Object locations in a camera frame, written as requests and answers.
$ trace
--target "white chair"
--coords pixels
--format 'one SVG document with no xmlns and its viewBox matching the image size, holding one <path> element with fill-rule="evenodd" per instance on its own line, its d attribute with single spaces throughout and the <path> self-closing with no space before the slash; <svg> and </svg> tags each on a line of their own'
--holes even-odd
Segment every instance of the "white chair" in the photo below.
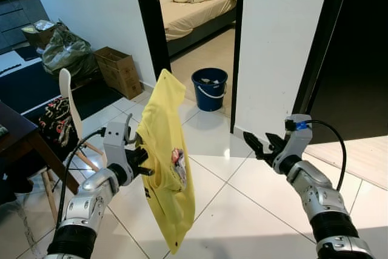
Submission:
<svg viewBox="0 0 388 259">
<path fill-rule="evenodd" d="M 81 118 L 79 117 L 79 113 L 74 104 L 72 90 L 70 88 L 71 81 L 72 81 L 72 76 L 70 72 L 65 68 L 61 69 L 59 73 L 59 91 L 61 92 L 61 95 L 63 98 L 69 99 L 70 114 L 72 115 L 72 118 L 73 118 L 78 139 L 80 140 L 82 139 L 82 121 L 81 121 Z M 96 153 L 99 153 L 100 155 L 104 154 L 101 150 L 99 150 L 98 148 L 96 148 L 95 146 L 91 145 L 88 142 L 85 142 L 84 146 L 92 149 L 93 151 L 95 151 Z M 82 154 L 81 151 L 77 151 L 76 155 L 81 160 L 83 160 L 83 162 L 85 162 L 86 165 L 90 166 L 94 171 L 99 170 L 98 167 L 95 166 L 84 154 Z"/>
</svg>

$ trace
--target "black cable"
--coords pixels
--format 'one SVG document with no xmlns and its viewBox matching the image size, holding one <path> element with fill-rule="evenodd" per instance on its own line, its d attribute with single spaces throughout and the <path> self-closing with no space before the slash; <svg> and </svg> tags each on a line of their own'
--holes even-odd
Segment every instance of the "black cable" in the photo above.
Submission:
<svg viewBox="0 0 388 259">
<path fill-rule="evenodd" d="M 67 174 L 69 172 L 69 168 L 70 168 L 70 163 L 72 162 L 72 159 L 75 155 L 75 153 L 78 151 L 78 149 L 89 139 L 91 138 L 92 136 L 95 136 L 95 135 L 103 135 L 105 134 L 105 128 L 102 128 L 102 129 L 99 129 L 99 130 L 96 130 L 94 131 L 93 133 L 90 133 L 88 134 L 85 138 L 81 139 L 77 146 L 74 148 L 74 150 L 72 151 L 72 153 L 70 154 L 68 160 L 67 160 L 67 163 L 66 163 L 66 168 L 65 168 L 65 174 L 64 174 L 64 178 L 62 180 L 62 188 L 61 188 L 61 199 L 59 201 L 59 207 L 58 207 L 58 217 L 56 219 L 56 227 L 55 227 L 55 232 L 59 229 L 59 225 L 61 224 L 61 221 L 62 221 L 62 214 L 63 214 L 63 205 L 65 203 L 65 192 L 66 192 L 66 181 L 67 181 Z"/>
<path fill-rule="evenodd" d="M 329 128 L 338 138 L 339 143 L 341 144 L 342 148 L 342 166 L 341 166 L 341 174 L 339 175 L 339 180 L 338 180 L 338 185 L 336 190 L 340 191 L 342 182 L 344 181 L 344 176 L 345 176 L 345 170 L 346 170 L 346 148 L 345 148 L 345 143 L 344 139 L 342 139 L 340 133 L 334 127 L 332 127 L 330 124 L 325 123 L 324 121 L 319 121 L 317 119 L 310 119 L 308 121 L 304 121 L 306 124 L 321 124 L 327 128 Z"/>
</svg>

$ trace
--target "yellow t-shirt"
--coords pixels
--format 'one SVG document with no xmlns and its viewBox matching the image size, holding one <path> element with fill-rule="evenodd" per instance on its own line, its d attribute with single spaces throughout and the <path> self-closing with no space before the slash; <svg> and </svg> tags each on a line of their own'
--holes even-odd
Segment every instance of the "yellow t-shirt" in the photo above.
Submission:
<svg viewBox="0 0 388 259">
<path fill-rule="evenodd" d="M 195 199 L 189 157 L 178 115 L 186 88 L 170 72 L 160 74 L 137 132 L 148 159 L 142 167 L 145 195 L 172 254 L 194 222 Z"/>
</svg>

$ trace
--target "plastic bag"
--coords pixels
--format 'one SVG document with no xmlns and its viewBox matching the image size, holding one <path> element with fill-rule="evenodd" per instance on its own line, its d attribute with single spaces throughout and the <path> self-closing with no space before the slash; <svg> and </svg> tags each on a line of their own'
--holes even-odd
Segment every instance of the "plastic bag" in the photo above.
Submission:
<svg viewBox="0 0 388 259">
<path fill-rule="evenodd" d="M 62 68 L 70 72 L 74 81 L 84 79 L 99 70 L 90 44 L 63 28 L 54 31 L 42 54 L 42 61 L 44 70 L 56 80 Z"/>
</svg>

